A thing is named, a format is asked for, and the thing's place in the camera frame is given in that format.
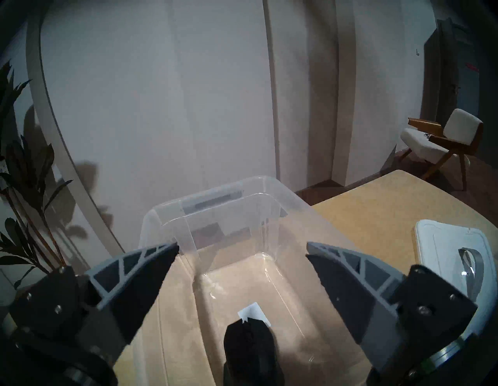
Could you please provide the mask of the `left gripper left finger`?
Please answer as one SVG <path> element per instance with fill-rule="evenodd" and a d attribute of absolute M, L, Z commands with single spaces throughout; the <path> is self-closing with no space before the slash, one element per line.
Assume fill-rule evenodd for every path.
<path fill-rule="evenodd" d="M 60 268 L 9 306 L 9 385 L 118 385 L 113 366 L 180 247 L 145 247 L 76 275 Z"/>

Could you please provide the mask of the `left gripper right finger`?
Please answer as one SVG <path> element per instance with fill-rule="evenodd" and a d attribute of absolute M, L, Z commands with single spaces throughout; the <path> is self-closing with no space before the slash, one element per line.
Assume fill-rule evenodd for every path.
<path fill-rule="evenodd" d="M 450 385 L 474 301 L 429 268 L 408 275 L 374 256 L 307 242 L 306 257 L 372 368 L 366 385 Z"/>

